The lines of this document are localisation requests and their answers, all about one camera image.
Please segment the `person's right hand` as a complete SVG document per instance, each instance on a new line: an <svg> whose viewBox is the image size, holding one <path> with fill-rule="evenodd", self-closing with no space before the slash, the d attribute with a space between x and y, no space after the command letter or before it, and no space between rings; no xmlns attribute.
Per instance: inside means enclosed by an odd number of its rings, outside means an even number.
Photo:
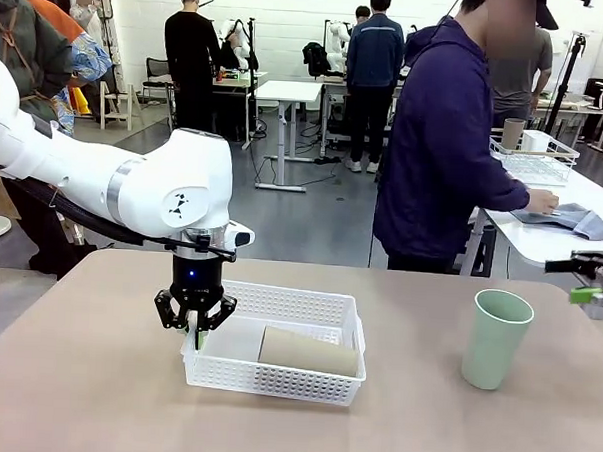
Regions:
<svg viewBox="0 0 603 452"><path fill-rule="evenodd" d="M559 197L554 193L543 189L528 189L529 203L526 211L551 215L559 206Z"/></svg>

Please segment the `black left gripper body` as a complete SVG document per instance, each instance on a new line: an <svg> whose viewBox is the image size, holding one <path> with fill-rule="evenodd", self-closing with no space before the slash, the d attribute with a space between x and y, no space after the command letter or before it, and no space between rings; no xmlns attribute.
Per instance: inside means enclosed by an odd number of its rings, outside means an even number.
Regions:
<svg viewBox="0 0 603 452"><path fill-rule="evenodd" d="M222 299L223 261L173 256L170 294L181 308L211 310Z"/></svg>

